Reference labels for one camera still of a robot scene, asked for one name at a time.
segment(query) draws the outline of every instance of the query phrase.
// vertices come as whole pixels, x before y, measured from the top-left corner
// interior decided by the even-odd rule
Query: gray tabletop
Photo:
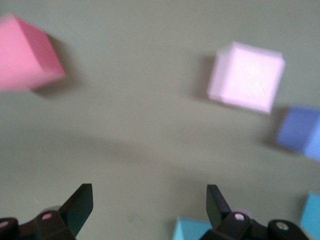
[[[67,73],[0,95],[0,216],[20,223],[92,183],[77,239],[169,240],[207,219],[206,185],[258,222],[299,223],[320,164],[275,144],[287,107],[319,106],[318,0],[2,0],[50,35]],[[271,115],[209,101],[232,41],[283,53]]]

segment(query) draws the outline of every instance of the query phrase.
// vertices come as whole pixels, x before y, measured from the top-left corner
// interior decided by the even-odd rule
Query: light pink cube
[[[8,14],[0,20],[0,91],[38,88],[65,76],[48,36]]]
[[[284,67],[280,52],[233,42],[217,52],[207,94],[227,105],[270,114]]]

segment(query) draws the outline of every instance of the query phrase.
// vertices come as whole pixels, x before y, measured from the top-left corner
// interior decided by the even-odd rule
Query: metal bolt
[[[289,230],[288,225],[285,224],[285,223],[282,222],[282,221],[277,221],[277,222],[275,223],[275,225],[276,225],[280,230],[284,230],[284,231]]]
[[[8,221],[0,222],[0,228],[4,228],[4,227],[7,226],[8,224],[9,224]]]
[[[46,220],[46,219],[49,219],[51,217],[52,217],[52,214],[51,213],[47,213],[47,214],[42,216],[42,220]]]
[[[236,220],[238,220],[238,221],[243,221],[243,220],[245,220],[245,216],[243,216],[243,215],[240,214],[240,213],[236,213],[236,214],[234,215],[234,218],[235,218]]]

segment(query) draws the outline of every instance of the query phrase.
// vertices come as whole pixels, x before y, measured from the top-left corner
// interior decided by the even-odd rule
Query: blue block
[[[315,240],[320,240],[320,195],[309,193],[300,225]]]
[[[320,109],[291,107],[276,141],[279,145],[320,161]]]
[[[178,217],[172,240],[199,240],[210,229],[208,221]]]

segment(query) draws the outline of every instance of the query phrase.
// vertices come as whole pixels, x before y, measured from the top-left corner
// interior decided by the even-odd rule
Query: cube face
[[[310,193],[305,203],[300,225],[315,240],[320,240],[320,195]]]
[[[34,89],[65,75],[46,33],[13,15],[0,21],[0,56],[1,91]]]
[[[210,222],[178,217],[172,240],[199,240],[210,229]]]
[[[282,54],[238,42],[217,53],[208,96],[270,113],[285,62]]]
[[[277,143],[320,161],[320,110],[291,107],[279,130]]]

